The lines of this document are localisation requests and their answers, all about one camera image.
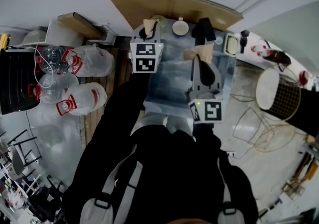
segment black jacket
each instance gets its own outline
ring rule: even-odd
[[[138,159],[143,164],[126,223],[165,224],[176,219],[197,218],[217,224],[224,185],[246,224],[257,221],[258,211],[250,182],[244,172],[229,164],[220,140],[206,125],[194,127],[196,142],[183,131],[171,134],[162,125],[149,125],[130,136],[148,91],[148,75],[134,74],[108,100],[104,115],[63,197],[69,224],[78,224],[84,204],[95,198],[115,166],[130,154],[118,172],[112,194],[117,211]]]

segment mug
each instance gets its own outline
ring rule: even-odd
[[[171,29],[177,37],[183,37],[188,33],[189,26],[185,21],[183,21],[182,17],[179,17],[178,21],[173,23]]]

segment table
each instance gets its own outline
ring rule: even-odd
[[[152,74],[149,84],[148,96],[144,101],[147,112],[157,112],[168,115],[192,118],[188,108],[187,90],[191,87],[190,80],[192,61],[184,61],[183,51],[195,45],[195,38],[191,31],[195,24],[188,23],[189,32],[184,38],[176,37],[171,26],[176,20],[167,19],[167,25],[161,31],[163,54],[156,74]],[[236,58],[225,55],[223,44],[225,32],[215,30],[216,37],[223,39],[221,44],[214,44],[212,62],[218,68],[222,78],[223,112],[226,110],[231,90],[231,83],[236,65]]]

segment cardboard box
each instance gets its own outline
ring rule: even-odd
[[[154,15],[197,23],[208,17],[213,28],[225,31],[243,17],[240,13],[209,0],[111,0],[135,29]]]
[[[89,21],[76,12],[60,15],[58,21],[88,38],[99,38],[103,35],[103,33],[96,29]]]

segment plastic water jug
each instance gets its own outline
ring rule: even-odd
[[[70,87],[62,95],[63,101],[56,104],[61,116],[66,113],[72,115],[86,115],[105,104],[107,95],[98,83],[86,83]]]
[[[41,102],[47,104],[55,104],[62,100],[62,93],[67,91],[68,88],[78,85],[78,78],[73,74],[54,74],[53,81],[52,75],[44,75],[40,79],[40,84],[44,87],[50,86],[49,88],[42,88],[37,84],[29,84],[28,94],[30,97],[36,97],[37,100],[41,99]]]
[[[69,64],[61,60],[63,54],[64,49],[60,46],[52,45],[41,50],[41,55],[51,65],[54,74],[66,73],[69,69]],[[36,56],[35,62],[44,73],[52,74],[50,66],[40,56]]]
[[[67,49],[62,59],[69,64],[69,72],[77,77],[104,77],[114,69],[114,57],[96,46]]]

